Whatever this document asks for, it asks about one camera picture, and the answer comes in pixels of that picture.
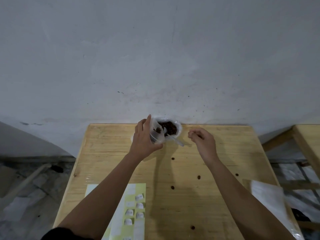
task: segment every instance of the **sticker sheet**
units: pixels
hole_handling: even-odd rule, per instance
[[[87,196],[97,184],[88,184]],[[128,184],[102,240],[144,240],[146,184]]]

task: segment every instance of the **floor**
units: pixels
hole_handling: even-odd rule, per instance
[[[17,170],[11,188],[21,183],[41,165],[42,163],[7,163],[6,166]],[[52,228],[73,165],[73,162],[59,163],[58,166],[63,169],[62,173],[50,168],[44,170],[32,184],[18,194],[18,197],[30,198],[28,207],[19,221],[1,221],[0,219],[0,240],[39,240]],[[280,183],[290,180],[309,180],[320,183],[310,166],[273,163],[272,167]],[[285,191],[285,195],[290,207],[300,210],[312,222],[320,222],[320,190]],[[306,239],[320,239],[318,232],[304,231],[304,235]]]

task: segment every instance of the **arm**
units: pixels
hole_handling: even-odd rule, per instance
[[[68,228],[80,237],[102,238],[135,168],[145,157],[162,148],[162,144],[154,145],[150,140],[150,119],[151,115],[138,123],[129,153],[58,227]]]
[[[212,134],[191,129],[188,137],[197,145],[242,236],[246,240],[283,240],[295,238],[285,226],[220,161]]]

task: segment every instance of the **spoon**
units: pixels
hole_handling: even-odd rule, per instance
[[[167,133],[167,128],[166,128],[166,127],[163,128],[163,133],[164,133],[164,134]],[[177,143],[178,145],[184,147],[184,144],[183,144],[181,141],[179,141],[178,139],[174,138],[173,136],[170,136],[169,134],[167,134],[167,136],[169,136],[169,138],[171,138],[172,140],[174,140],[175,143]]]

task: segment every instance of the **forearm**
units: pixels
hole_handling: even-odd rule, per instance
[[[233,176],[216,156],[209,169],[243,237],[294,239],[283,224]]]
[[[74,234],[101,239],[141,160],[127,154],[111,173],[59,224]]]

